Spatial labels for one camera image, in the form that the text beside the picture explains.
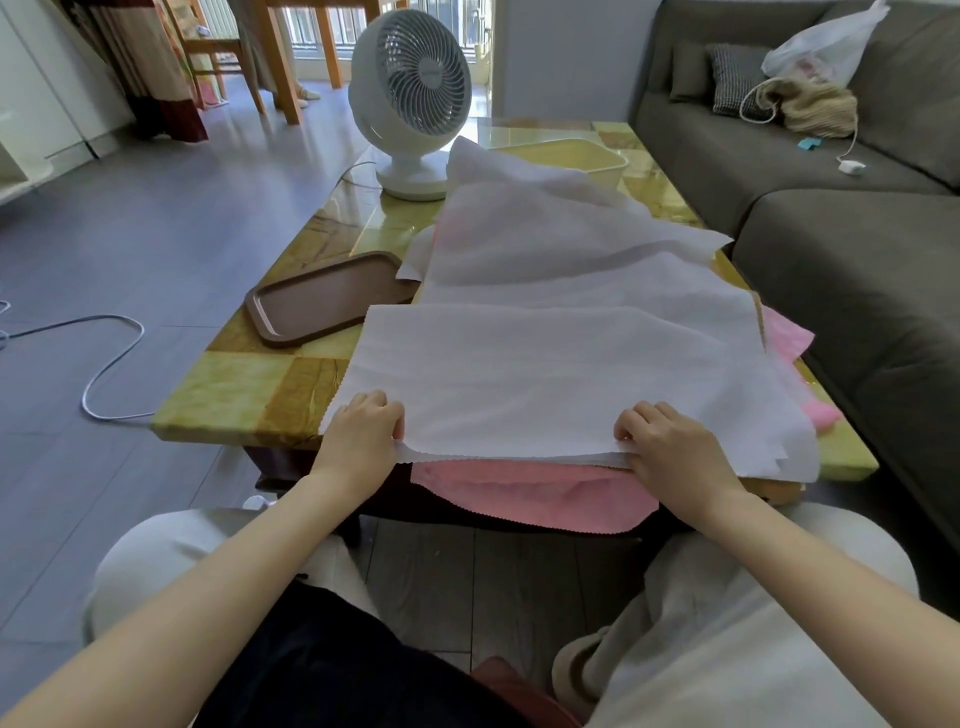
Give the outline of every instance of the yellow plastic basket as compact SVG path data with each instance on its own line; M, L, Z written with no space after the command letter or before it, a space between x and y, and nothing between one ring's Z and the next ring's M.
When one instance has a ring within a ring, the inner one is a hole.
M627 167L627 159L589 139L553 139L512 147L496 147L495 152L513 155L550 167L579 169L595 182L616 189Z

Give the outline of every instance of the hand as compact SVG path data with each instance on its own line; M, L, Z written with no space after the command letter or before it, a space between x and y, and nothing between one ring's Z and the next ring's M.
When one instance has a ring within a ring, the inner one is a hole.
M639 402L613 427L617 440L632 439L627 455L636 477L673 515L704 532L729 495L747 495L716 437L666 402Z
M394 439L403 437L403 405L380 390L361 393L337 410L311 473L344 480L366 499L396 465Z

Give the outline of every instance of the gray floor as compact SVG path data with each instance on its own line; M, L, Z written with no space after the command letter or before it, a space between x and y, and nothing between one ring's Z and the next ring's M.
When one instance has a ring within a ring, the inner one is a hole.
M204 115L209 143L141 144L0 207L0 298L14 305L2 328L139 318L146 339L94 403L156 407L365 149L346 90L317 88L324 98L294 129L279 113L261 123L231 84L233 103ZM142 425L80 416L85 381L127 336L97 322L0 352L0 713L77 650L90 575L127 529L252 492L239 449L161 443ZM820 484L812 496L879 520L910 550L924 594L960 613L956 557L895 480ZM384 619L464 669L500 654L545 684L555 650L609 623L639 590L636 545L623 539L364 528L355 555Z

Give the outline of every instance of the power cord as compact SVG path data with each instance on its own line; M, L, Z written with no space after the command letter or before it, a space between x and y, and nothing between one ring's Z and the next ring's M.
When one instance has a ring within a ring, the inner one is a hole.
M372 159L368 159L367 161L358 161L356 164L352 164L351 166L349 166L347 169L344 170L344 173L340 176L340 179L337 180L337 184L339 184L340 182L346 182L347 184L352 184L354 187L364 187L365 189L383 189L379 185L374 186L372 184L361 184L360 182L354 182L353 180L347 177L348 172L364 164L376 164L376 162L373 161Z
M6 313L10 309L11 309L11 304L9 301L0 301L0 314ZM28 328L25 331L18 331L17 333L7 333L3 329L0 329L0 350L5 349L7 347L7 344L12 339L19 339L23 336L29 336L32 333L40 333L41 331L49 331L51 328L60 328L60 327L69 326L71 324L80 324L84 321L99 321L101 319L115 319L116 321L122 321L125 324L130 324L131 326L137 329L137 334L136 334L136 338L133 339L132 343L129 346L127 346L119 354L114 356L110 360L109 364L107 364L107 366L103 367L99 372L97 372L97 374L94 375L93 379L91 379L86 384L86 386L84 387L84 393L80 396L81 410L83 410L84 414L87 417L89 417L91 420L96 420L97 422L101 422L101 423L113 423L113 422L121 422L123 420L137 420L142 417L152 417L153 415L156 414L156 412L141 412L140 414L137 414L137 415L115 415L112 417L108 417L106 415L98 415L96 412L90 409L90 405L87 402L87 399L89 398L89 395L90 395L90 389L93 387L94 384L97 383L97 380L101 376L106 374L110 367L112 367L114 364L120 361L120 359L122 359L124 356L132 352L133 347L139 344L140 339L143 338L143 334L146 332L147 329L145 329L143 324L141 324L136 319L132 319L129 316L120 316L119 314L115 314L115 313L104 313L104 314L97 314L96 316L82 316L79 319L68 319L67 321L59 321L55 324L48 324L43 327Z

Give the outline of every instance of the person's left hand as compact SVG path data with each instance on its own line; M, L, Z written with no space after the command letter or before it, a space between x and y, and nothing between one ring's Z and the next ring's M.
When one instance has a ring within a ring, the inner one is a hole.
M402 437L400 402L378 389L358 394L333 416L310 472L341 479L366 500L396 465L394 439Z

